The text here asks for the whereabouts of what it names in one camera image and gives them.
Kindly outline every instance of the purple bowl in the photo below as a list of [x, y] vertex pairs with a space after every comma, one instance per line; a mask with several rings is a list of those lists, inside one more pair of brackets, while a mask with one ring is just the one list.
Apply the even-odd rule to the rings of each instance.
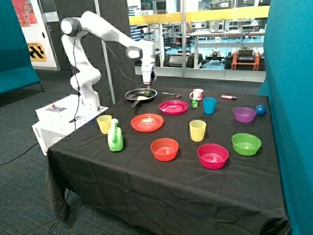
[[256, 115], [256, 111], [246, 107], [238, 107], [234, 109], [234, 117], [239, 122], [252, 122]]

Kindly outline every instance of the pink mug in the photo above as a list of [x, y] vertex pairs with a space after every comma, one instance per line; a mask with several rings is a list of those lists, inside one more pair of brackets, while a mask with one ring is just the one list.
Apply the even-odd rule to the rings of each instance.
[[202, 99], [203, 99], [203, 90], [202, 90], [202, 89], [194, 89], [194, 90], [190, 93], [189, 97], [190, 97], [191, 99], [197, 98], [198, 101], [199, 101], [199, 100], [202, 100]]

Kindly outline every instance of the red plate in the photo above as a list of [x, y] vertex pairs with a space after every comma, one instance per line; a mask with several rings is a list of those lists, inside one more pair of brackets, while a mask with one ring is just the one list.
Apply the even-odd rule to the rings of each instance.
[[157, 114], [142, 114], [133, 118], [132, 127], [140, 132], [151, 132], [159, 129], [164, 123], [164, 119]]
[[187, 111], [188, 104], [180, 100], [169, 100], [161, 103], [160, 109], [165, 114], [182, 114]]

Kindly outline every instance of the glass wall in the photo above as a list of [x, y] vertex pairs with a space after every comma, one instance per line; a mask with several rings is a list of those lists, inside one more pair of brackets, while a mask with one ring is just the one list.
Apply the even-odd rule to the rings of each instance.
[[262, 82], [269, 2], [128, 0], [128, 5], [134, 32], [147, 24], [140, 38], [155, 42], [158, 75]]

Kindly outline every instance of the yellow railing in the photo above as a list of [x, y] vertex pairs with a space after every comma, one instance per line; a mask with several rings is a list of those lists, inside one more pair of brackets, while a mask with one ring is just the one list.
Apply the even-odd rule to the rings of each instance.
[[[269, 6], [258, 7], [239, 7], [224, 10], [197, 11], [187, 12], [186, 21], [215, 21], [215, 20], [232, 20], [232, 19], [249, 19], [249, 18], [266, 18], [268, 17]], [[182, 13], [159, 14], [150, 16], [131, 16], [129, 17], [130, 25], [138, 24], [162, 24], [175, 23], [182, 21]]]

